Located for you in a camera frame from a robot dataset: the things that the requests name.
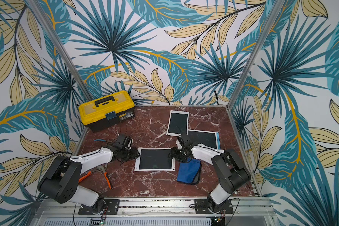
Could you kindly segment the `blue microfiber cloth black trim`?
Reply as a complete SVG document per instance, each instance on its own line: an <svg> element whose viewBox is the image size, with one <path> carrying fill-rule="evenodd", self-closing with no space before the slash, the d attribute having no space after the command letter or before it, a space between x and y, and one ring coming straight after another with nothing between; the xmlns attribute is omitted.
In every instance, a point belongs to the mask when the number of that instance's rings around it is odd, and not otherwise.
<svg viewBox="0 0 339 226"><path fill-rule="evenodd" d="M200 160L189 159L187 163L180 163L177 182L196 185L200 182L202 164Z"/></svg>

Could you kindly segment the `white drawing tablet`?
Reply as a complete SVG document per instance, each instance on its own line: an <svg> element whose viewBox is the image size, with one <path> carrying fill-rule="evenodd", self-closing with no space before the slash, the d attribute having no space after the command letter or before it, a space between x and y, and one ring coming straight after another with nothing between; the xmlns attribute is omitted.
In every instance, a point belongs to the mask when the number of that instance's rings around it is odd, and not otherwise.
<svg viewBox="0 0 339 226"><path fill-rule="evenodd" d="M139 148L134 171L175 171L170 148Z"/></svg>
<svg viewBox="0 0 339 226"><path fill-rule="evenodd" d="M189 112L170 111L169 123L166 134L179 136L188 133Z"/></svg>

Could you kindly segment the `white drawing tablet front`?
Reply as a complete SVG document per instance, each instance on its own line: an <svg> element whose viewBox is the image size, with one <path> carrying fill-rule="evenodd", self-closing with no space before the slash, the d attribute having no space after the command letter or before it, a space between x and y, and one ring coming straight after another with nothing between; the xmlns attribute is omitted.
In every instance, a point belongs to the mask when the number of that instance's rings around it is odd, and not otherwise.
<svg viewBox="0 0 339 226"><path fill-rule="evenodd" d="M170 111L169 123L166 134L179 136L188 133L189 112Z"/></svg>

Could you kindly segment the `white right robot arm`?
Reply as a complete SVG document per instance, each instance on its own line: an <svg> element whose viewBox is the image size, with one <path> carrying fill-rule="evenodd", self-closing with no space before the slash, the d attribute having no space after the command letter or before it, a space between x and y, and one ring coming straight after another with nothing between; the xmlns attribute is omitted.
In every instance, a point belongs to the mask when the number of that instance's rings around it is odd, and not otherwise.
<svg viewBox="0 0 339 226"><path fill-rule="evenodd" d="M196 214L232 214L234 212L229 197L251 181L251 175L244 161L235 150L221 150L190 140L188 134L181 134L177 147L171 149L169 157L185 163L188 159L198 159L213 165L218 177L218 185L207 198L195 199L190 205Z"/></svg>

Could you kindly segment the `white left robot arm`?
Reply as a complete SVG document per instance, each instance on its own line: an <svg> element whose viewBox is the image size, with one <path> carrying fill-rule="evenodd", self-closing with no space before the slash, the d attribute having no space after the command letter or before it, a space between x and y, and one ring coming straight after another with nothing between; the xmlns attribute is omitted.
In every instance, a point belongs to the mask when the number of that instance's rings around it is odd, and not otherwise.
<svg viewBox="0 0 339 226"><path fill-rule="evenodd" d="M99 193L80 186L81 175L93 168L113 161L121 163L140 157L133 139L123 134L115 142L96 151L73 157L56 157L40 180L37 189L58 203L72 202L90 208L94 214L103 214L108 204Z"/></svg>

